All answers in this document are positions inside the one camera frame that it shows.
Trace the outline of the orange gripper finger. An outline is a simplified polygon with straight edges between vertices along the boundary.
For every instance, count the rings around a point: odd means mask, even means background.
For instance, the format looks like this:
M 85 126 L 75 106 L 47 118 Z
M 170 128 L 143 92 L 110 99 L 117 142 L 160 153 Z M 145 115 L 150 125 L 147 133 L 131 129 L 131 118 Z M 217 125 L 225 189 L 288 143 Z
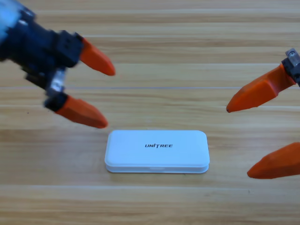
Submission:
M 299 173 L 300 143 L 294 142 L 264 156 L 251 167 L 247 175 L 254 179 L 275 179 Z

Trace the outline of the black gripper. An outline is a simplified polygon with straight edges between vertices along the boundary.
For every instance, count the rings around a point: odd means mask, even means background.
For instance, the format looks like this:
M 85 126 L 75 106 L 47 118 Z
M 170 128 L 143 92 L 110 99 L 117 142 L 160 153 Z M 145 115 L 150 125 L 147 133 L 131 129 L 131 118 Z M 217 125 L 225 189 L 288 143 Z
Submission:
M 94 106 L 64 93 L 65 71 L 79 60 L 108 76 L 116 71 L 112 61 L 86 38 L 66 30 L 47 30 L 35 16 L 18 11 L 16 24 L 5 31 L 0 44 L 0 60 L 10 60 L 26 72 L 26 79 L 48 94 L 59 93 L 45 101 L 45 108 L 78 124 L 105 128 L 108 121 Z
M 276 98 L 281 91 L 295 84 L 299 86 L 300 55 L 295 48 L 285 54 L 282 64 L 243 86 L 228 103 L 227 112 L 259 107 Z

